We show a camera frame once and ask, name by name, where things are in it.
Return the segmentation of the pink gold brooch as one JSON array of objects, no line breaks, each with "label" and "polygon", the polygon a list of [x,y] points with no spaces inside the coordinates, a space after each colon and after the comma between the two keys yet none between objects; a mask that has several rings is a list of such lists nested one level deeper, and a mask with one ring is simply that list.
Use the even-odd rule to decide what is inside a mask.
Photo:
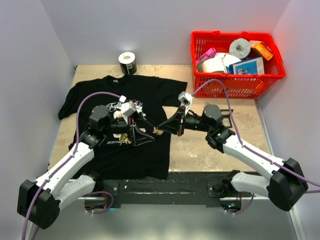
[{"label": "pink gold brooch", "polygon": [[161,136],[164,133],[164,131],[161,129],[158,129],[157,127],[154,127],[152,133],[154,135]]}]

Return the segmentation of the black floral t-shirt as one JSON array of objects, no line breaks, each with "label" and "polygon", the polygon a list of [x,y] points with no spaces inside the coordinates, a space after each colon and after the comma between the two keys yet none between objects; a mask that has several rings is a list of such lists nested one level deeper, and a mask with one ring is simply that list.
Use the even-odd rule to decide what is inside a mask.
[{"label": "black floral t-shirt", "polygon": [[[136,105],[137,112],[157,127],[167,120],[164,107],[178,107],[178,96],[187,89],[183,81],[156,76],[124,75],[120,78],[107,75],[104,78],[81,81],[68,92],[58,112],[60,120],[81,109],[79,131],[88,123],[92,109],[105,105],[110,113],[119,110],[121,102],[117,96],[125,96]],[[94,158],[79,169],[74,178],[92,171],[103,179],[142,179],[153,177],[166,179],[170,163],[171,134],[153,134],[153,130],[142,130],[155,141],[140,146],[129,143],[127,135],[115,134],[99,147]]]}]

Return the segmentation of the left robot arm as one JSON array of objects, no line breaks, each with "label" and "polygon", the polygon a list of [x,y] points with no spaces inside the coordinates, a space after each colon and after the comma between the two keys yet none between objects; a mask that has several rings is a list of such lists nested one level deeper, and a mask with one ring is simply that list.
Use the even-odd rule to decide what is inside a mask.
[{"label": "left robot arm", "polygon": [[99,196],[104,184],[97,180],[96,174],[82,174],[73,182],[69,180],[114,135],[126,134],[132,146],[153,142],[154,137],[138,127],[139,118],[132,101],[121,107],[119,117],[114,117],[105,105],[94,107],[78,143],[49,171],[20,185],[17,213],[44,230],[54,223],[63,208],[77,198],[87,194]]}]

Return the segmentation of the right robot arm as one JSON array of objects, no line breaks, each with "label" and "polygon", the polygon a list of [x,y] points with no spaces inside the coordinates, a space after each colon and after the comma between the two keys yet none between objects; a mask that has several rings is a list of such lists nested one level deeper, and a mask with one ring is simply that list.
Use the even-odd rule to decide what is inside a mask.
[{"label": "right robot arm", "polygon": [[242,140],[223,124],[223,118],[214,104],[206,105],[201,115],[190,114],[180,106],[158,128],[176,136],[182,136],[185,130],[205,132],[205,140],[212,149],[240,160],[258,173],[231,171],[222,180],[227,196],[233,197],[238,192],[256,194],[268,198],[279,209],[290,211],[309,188],[300,164],[293,158],[283,160],[270,155]]}]

